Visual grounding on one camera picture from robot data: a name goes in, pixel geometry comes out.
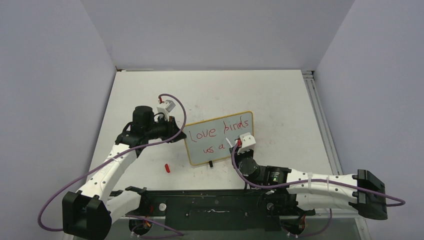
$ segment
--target white plastic piece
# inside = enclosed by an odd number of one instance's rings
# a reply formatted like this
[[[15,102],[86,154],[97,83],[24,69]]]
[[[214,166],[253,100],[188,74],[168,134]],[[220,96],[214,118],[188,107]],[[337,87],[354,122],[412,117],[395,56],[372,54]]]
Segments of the white plastic piece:
[[[231,142],[230,142],[230,140],[228,140],[228,137],[226,137],[225,139],[226,139],[226,142],[228,143],[229,147],[232,148],[233,145],[231,145]]]
[[[105,161],[111,159],[123,151],[128,150],[128,145],[118,144],[113,145],[109,153],[109,157]],[[110,162],[102,169],[97,171],[82,187],[78,190],[82,191],[81,194],[87,197],[99,196],[99,199],[106,203],[108,197],[117,184],[118,180],[124,174],[125,170],[130,164],[136,160],[137,155],[135,151],[130,151],[114,161]]]
[[[238,149],[237,154],[244,153],[249,150],[254,150],[256,140],[250,132],[240,135],[241,147]]]
[[[330,208],[357,212],[356,209],[349,205],[349,203],[357,203],[357,199],[352,196],[352,193],[356,190],[328,182],[334,181],[357,186],[358,183],[352,176],[353,174],[338,176],[314,174],[292,169],[287,174],[287,183],[299,180],[308,180],[308,182],[292,184],[287,188],[287,191],[289,194],[296,194],[297,206],[305,211]],[[323,179],[326,182],[311,181],[312,179]]]
[[[160,211],[165,211],[167,209],[167,205],[165,204],[165,203],[161,203],[161,204],[159,204],[159,210]]]
[[[119,196],[116,196],[106,203],[106,208],[110,211],[112,223],[128,212],[136,210],[140,206],[142,196],[134,191],[123,191]]]
[[[174,109],[175,103],[172,100],[165,100],[156,106],[157,113],[163,113],[166,121],[170,120],[170,112]]]

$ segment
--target white cable tie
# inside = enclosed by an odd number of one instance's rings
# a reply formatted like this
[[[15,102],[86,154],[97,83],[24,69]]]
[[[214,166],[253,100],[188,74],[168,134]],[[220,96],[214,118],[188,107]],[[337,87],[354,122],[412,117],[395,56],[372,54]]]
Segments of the white cable tie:
[[[118,160],[114,157],[109,157],[107,160],[113,159],[113,161],[109,162],[107,165],[111,164],[112,162],[117,162]]]
[[[327,175],[327,192],[330,192],[330,183],[329,183],[329,181],[330,181],[330,176]]]
[[[311,190],[311,188],[312,188],[312,175],[313,175],[312,172],[307,173],[307,190],[309,191],[310,194],[313,194],[312,190]]]

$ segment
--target white table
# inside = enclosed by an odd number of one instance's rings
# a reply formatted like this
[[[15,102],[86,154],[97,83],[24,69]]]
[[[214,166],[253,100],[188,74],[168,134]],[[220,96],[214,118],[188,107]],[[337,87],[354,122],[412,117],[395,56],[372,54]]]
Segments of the white table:
[[[320,130],[300,70],[118,72],[113,83],[90,169],[107,157],[136,106],[156,111],[158,95],[176,96],[187,123],[252,111],[259,165],[332,174]],[[183,113],[171,112],[179,126]],[[164,165],[169,164],[170,173]],[[184,141],[148,147],[129,166],[114,190],[241,189],[231,160],[191,166]]]

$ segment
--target red tip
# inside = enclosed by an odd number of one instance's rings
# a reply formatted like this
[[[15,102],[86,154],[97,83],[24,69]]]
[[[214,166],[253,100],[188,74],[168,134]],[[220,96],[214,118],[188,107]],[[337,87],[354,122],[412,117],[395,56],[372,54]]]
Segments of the red tip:
[[[168,163],[167,163],[167,164],[165,164],[165,169],[166,169],[166,172],[167,172],[167,173],[170,173],[170,172],[171,172],[171,170],[170,170],[170,166],[168,166]]]

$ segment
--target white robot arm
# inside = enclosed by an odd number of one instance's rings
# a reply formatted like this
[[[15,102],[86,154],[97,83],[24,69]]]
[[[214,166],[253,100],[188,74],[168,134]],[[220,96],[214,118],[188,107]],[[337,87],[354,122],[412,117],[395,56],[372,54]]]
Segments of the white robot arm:
[[[77,192],[68,192],[62,200],[63,231],[90,240],[106,237],[113,222],[139,207],[145,189],[129,187],[119,196],[108,200],[113,188],[125,170],[140,155],[149,140],[162,139],[170,143],[187,136],[178,128],[170,111],[175,104],[171,100],[160,101],[158,120],[149,106],[137,106],[122,133],[118,135],[112,150],[98,170]]]
[[[357,174],[324,175],[278,166],[260,166],[253,159],[255,138],[249,132],[240,135],[231,147],[232,163],[238,175],[252,187],[286,191],[295,196],[296,208],[345,209],[375,220],[387,219],[386,198],[401,203],[401,199],[386,195],[385,185],[367,170]]]

